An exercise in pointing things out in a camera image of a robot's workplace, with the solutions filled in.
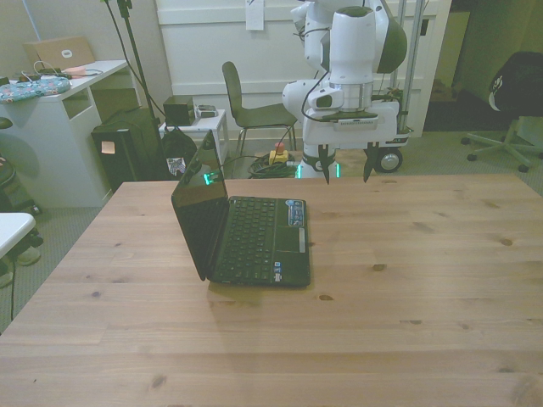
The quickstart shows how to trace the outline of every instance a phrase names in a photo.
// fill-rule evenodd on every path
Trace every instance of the paper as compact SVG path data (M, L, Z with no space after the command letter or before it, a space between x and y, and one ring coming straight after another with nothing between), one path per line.
M115 143L102 142L102 154L115 154Z
M245 0L245 29L264 30L264 0Z

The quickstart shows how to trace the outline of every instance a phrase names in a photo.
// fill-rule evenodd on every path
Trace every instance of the laptop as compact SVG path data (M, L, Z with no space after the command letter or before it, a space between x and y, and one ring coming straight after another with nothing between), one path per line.
M202 281L310 284L305 201L228 197L211 131L187 165L171 202Z

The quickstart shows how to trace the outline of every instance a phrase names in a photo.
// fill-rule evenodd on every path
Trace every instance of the table surface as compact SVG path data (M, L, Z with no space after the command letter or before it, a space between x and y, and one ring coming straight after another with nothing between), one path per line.
M36 220L30 214L0 214L0 259L32 230Z
M87 74L92 75L98 73L94 76L86 76L83 78L74 78L70 79L71 88L64 93L59 93L58 95L45 96L43 98L37 98L38 103L58 103L70 96L78 93L81 89L89 87L94 83L101 81L106 76L112 75L118 70L122 70L128 64L125 60L111 60L111 61L96 61L91 64L84 65L87 69Z
M312 283L199 280L126 183L0 337L0 405L541 406L543 198L513 175L234 180L307 200Z

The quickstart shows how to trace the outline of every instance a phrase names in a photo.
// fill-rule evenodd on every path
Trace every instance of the small black box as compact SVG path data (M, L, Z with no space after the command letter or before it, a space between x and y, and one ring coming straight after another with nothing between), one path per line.
M166 125L193 125L194 103L192 96L174 95L164 102Z

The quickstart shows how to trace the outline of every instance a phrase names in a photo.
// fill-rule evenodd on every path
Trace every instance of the office chair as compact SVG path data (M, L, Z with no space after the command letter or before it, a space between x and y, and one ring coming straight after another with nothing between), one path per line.
M242 106L241 83L236 66L230 61L225 62L222 65L222 74L227 84L232 117L236 121L236 124L242 128L239 132L236 154L241 155L244 151L247 130L274 127L284 127L287 130L290 148L294 148L295 150L296 135L294 133L294 123L296 123L296 118L285 109L283 104L278 103L261 108L246 109Z
M10 119L0 117L0 130L8 129L13 123ZM28 196L26 190L20 185L15 168L0 153L0 212L30 211L32 215L39 215L42 210L34 200Z
M474 150L467 156L467 160L475 161L482 153L506 150L522 163L518 170L528 172L532 163L519 151L539 153L539 158L543 159L543 148L515 144L512 140L518 134L524 117L543 116L543 54L530 52L513 54L490 84L489 103L494 110L516 113L519 116L518 120L512 121L507 135L501 141L468 133L467 137L462 139L462 144L467 145L475 141L490 147Z

